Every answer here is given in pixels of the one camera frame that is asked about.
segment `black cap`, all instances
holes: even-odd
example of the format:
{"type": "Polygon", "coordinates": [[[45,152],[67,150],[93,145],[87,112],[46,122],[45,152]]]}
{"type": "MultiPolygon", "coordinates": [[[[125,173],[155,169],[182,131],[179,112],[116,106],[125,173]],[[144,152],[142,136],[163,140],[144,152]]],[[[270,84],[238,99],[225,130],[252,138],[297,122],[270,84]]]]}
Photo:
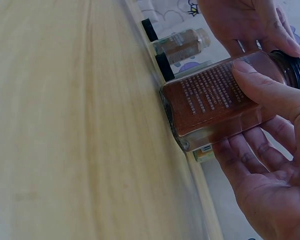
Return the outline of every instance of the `black cap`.
{"type": "Polygon", "coordinates": [[[154,27],[152,26],[152,23],[149,18],[141,21],[142,26],[145,30],[146,35],[148,36],[150,42],[154,42],[158,40],[158,36],[156,34],[156,31],[154,30],[154,27]]]}
{"type": "Polygon", "coordinates": [[[275,57],[278,60],[284,61],[285,65],[289,66],[289,68],[295,75],[297,83],[297,86],[295,86],[295,88],[300,89],[300,58],[289,56],[288,54],[280,50],[272,51],[271,56],[275,57]]]}
{"type": "Polygon", "coordinates": [[[159,55],[156,55],[155,60],[166,82],[176,78],[174,72],[171,69],[168,58],[164,52],[159,55]]]}

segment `glass bottle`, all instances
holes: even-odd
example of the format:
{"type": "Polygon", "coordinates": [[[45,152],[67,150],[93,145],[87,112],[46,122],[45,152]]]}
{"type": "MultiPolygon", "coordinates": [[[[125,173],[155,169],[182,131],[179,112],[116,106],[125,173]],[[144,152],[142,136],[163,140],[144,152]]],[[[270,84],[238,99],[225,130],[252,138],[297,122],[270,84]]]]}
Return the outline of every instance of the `glass bottle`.
{"type": "MultiPolygon", "coordinates": [[[[161,87],[172,133],[183,151],[204,149],[275,116],[241,91],[232,75],[235,59],[168,81],[161,87]]],[[[300,58],[279,50],[272,53],[260,50],[237,59],[279,83],[300,89],[300,58]]]]}
{"type": "Polygon", "coordinates": [[[165,53],[170,65],[200,54],[210,44],[210,38],[202,28],[190,28],[152,43],[156,54],[165,53]]]}

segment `skin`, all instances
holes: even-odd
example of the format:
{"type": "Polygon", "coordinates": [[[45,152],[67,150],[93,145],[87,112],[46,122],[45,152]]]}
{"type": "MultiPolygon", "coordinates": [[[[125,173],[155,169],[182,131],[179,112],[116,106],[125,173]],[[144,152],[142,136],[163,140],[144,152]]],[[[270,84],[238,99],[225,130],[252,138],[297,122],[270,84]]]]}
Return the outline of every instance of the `skin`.
{"type": "Polygon", "coordinates": [[[215,156],[240,209],[263,239],[300,240],[300,90],[242,61],[234,62],[233,75],[247,97],[279,116],[215,144],[215,156]],[[293,155],[293,161],[262,129],[293,155]]]}
{"type": "MultiPolygon", "coordinates": [[[[286,15],[274,0],[198,3],[232,57],[258,50],[256,41],[266,52],[280,49],[300,57],[286,15]]],[[[300,240],[300,90],[275,82],[241,61],[234,62],[233,75],[247,97],[278,116],[215,144],[215,156],[240,209],[263,239],[300,240]],[[274,148],[262,129],[293,155],[293,161],[274,148]]]]}
{"type": "Polygon", "coordinates": [[[201,12],[215,37],[232,57],[262,49],[280,49],[300,57],[286,15],[274,0],[199,0],[201,12]]]}

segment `clear bottle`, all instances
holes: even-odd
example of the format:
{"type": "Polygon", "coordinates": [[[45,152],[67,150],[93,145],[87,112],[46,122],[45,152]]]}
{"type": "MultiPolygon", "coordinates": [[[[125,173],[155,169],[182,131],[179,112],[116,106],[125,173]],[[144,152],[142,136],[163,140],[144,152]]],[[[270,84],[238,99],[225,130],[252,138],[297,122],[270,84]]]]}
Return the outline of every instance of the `clear bottle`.
{"type": "Polygon", "coordinates": [[[210,38],[202,28],[190,28],[152,43],[156,54],[165,53],[170,65],[200,54],[210,44],[210,38]]]}
{"type": "MultiPolygon", "coordinates": [[[[185,152],[204,149],[275,116],[241,91],[232,75],[234,59],[168,81],[161,87],[172,133],[185,152]]],[[[279,83],[300,89],[300,58],[276,50],[246,53],[238,59],[279,83]]]]}

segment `wooden surface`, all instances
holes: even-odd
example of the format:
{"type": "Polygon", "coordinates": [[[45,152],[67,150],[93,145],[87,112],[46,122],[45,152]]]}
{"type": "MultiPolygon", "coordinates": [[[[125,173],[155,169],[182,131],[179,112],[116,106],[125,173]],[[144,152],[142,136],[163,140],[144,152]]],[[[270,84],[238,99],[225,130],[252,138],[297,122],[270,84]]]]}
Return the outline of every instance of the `wooden surface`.
{"type": "Polygon", "coordinates": [[[0,240],[208,239],[130,7],[0,0],[0,240]]]}

